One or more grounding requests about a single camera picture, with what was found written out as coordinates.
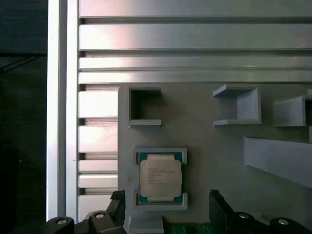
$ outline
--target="gray plastic bracket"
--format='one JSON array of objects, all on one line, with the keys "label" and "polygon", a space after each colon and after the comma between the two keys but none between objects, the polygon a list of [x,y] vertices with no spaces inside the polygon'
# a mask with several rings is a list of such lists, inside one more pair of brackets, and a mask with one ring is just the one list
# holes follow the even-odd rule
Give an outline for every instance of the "gray plastic bracket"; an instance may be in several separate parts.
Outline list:
[{"label": "gray plastic bracket", "polygon": [[244,137],[244,163],[312,188],[312,144]]},{"label": "gray plastic bracket", "polygon": [[312,96],[304,95],[286,100],[277,100],[273,103],[273,122],[276,127],[306,126],[311,112]]},{"label": "gray plastic bracket", "polygon": [[261,98],[257,87],[225,84],[213,91],[220,98],[220,118],[218,125],[261,124]]},{"label": "gray plastic bracket", "polygon": [[133,208],[137,211],[184,211],[188,208],[188,198],[187,193],[182,194],[182,203],[173,203],[173,202],[166,202],[157,204],[145,203],[139,204],[138,203],[138,189],[134,190],[132,194],[132,205]]}]

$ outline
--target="empty square slot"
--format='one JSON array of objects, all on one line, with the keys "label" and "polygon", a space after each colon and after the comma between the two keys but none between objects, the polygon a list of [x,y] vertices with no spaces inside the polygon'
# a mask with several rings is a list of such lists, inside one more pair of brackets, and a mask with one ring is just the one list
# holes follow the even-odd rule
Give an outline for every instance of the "empty square slot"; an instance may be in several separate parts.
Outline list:
[{"label": "empty square slot", "polygon": [[220,101],[220,120],[214,125],[261,124],[259,91],[255,87],[224,85],[214,91]]},{"label": "empty square slot", "polygon": [[131,88],[129,102],[129,125],[161,125],[160,88]]},{"label": "empty square slot", "polygon": [[312,99],[305,100],[306,106],[306,123],[309,126],[312,126]]}]

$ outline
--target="square holder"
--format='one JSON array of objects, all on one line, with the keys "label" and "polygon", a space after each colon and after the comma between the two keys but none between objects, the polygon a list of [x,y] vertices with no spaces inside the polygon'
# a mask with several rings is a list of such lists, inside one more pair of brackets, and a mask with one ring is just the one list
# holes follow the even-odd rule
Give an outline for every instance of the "square holder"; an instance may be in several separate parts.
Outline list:
[{"label": "square holder", "polygon": [[157,87],[129,87],[127,95],[127,121],[129,126],[161,125],[161,119],[150,116],[149,108],[157,106],[161,89]]},{"label": "square holder", "polygon": [[220,99],[221,117],[221,120],[214,121],[214,126],[261,124],[260,91],[257,87],[225,84],[214,90],[213,96]]}]

